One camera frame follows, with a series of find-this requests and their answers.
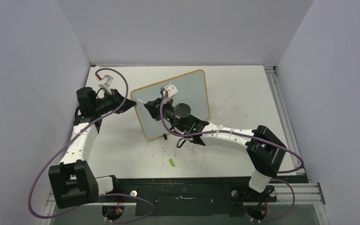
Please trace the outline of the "yellow framed whiteboard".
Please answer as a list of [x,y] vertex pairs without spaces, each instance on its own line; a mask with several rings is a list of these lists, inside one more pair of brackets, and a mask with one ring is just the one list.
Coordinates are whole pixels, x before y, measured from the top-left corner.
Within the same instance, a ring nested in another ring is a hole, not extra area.
[[210,117],[209,100],[206,84],[205,71],[197,69],[183,75],[152,83],[130,93],[131,100],[135,101],[136,115],[139,119],[145,139],[152,141],[167,134],[162,121],[156,121],[148,113],[147,109],[136,99],[145,102],[162,98],[160,89],[164,85],[172,83],[178,89],[178,93],[172,98],[174,106],[174,123],[165,121],[165,124],[172,128],[177,122],[185,122],[194,116],[200,120],[207,120]]

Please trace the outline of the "green marker cap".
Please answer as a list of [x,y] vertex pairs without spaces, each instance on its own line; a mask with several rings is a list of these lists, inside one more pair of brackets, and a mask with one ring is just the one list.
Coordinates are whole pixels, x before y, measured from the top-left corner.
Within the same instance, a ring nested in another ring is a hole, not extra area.
[[170,162],[170,164],[171,164],[172,167],[175,167],[175,166],[176,166],[176,164],[175,164],[175,162],[173,161],[172,158],[169,158],[169,162]]

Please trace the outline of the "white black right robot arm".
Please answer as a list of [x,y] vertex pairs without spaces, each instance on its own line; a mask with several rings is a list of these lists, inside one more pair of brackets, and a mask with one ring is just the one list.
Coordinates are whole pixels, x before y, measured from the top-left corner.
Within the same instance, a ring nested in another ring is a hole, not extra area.
[[221,146],[245,152],[255,168],[246,193],[253,201],[265,195],[271,178],[277,176],[283,162],[284,143],[266,126],[256,129],[234,129],[203,121],[191,114],[189,105],[173,102],[162,104],[162,99],[143,104],[150,116],[165,124],[171,133],[202,146]]

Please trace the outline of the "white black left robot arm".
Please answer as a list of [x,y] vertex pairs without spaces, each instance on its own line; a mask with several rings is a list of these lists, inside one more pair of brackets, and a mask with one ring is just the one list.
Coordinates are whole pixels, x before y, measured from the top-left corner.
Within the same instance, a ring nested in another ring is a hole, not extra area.
[[137,104],[116,89],[105,89],[102,98],[91,87],[77,90],[76,95],[79,106],[75,111],[74,141],[66,147],[59,164],[48,171],[53,196],[60,209],[95,203],[102,195],[110,202],[120,198],[121,189],[115,185],[115,177],[96,178],[87,159],[101,128],[101,116],[112,111],[124,113]]

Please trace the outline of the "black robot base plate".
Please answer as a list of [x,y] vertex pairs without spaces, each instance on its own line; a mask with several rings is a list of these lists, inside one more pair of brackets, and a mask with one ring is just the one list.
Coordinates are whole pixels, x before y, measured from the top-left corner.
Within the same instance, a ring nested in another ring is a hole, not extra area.
[[99,199],[102,203],[135,204],[135,215],[213,216],[263,213],[264,204],[279,201],[281,180],[305,184],[303,176],[281,176],[262,193],[249,188],[250,177],[114,179],[114,188]]

